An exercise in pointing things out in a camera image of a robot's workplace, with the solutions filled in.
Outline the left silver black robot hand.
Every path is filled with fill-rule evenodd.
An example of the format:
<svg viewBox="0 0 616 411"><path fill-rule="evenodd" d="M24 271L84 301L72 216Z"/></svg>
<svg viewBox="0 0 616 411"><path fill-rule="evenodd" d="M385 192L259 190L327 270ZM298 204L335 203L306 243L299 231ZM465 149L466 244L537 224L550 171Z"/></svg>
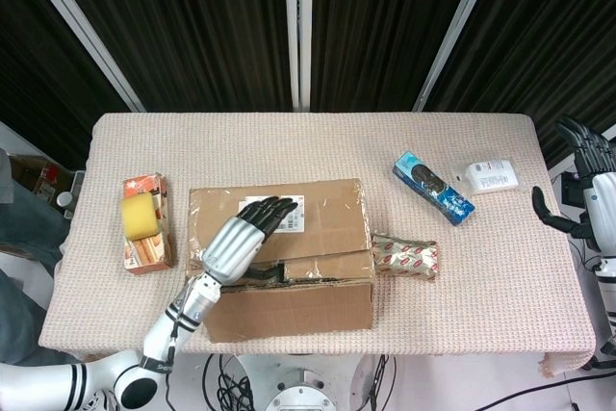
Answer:
<svg viewBox="0 0 616 411"><path fill-rule="evenodd" d="M278 196L246 204L222 225L202 252L204 271L221 286L240 280L264 243L297 207L291 198Z"/></svg>

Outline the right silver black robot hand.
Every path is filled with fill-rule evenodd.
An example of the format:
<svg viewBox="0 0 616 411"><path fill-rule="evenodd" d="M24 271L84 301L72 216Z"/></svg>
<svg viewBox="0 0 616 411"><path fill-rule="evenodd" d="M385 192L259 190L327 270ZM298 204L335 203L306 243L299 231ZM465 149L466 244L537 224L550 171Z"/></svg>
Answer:
<svg viewBox="0 0 616 411"><path fill-rule="evenodd" d="M615 145L570 116L556 123L556 131L573 148L578 183L582 187L588 219L575 222L553 215L543 191L531 191L536 216L549 227L588 241L607 259L615 257Z"/></svg>

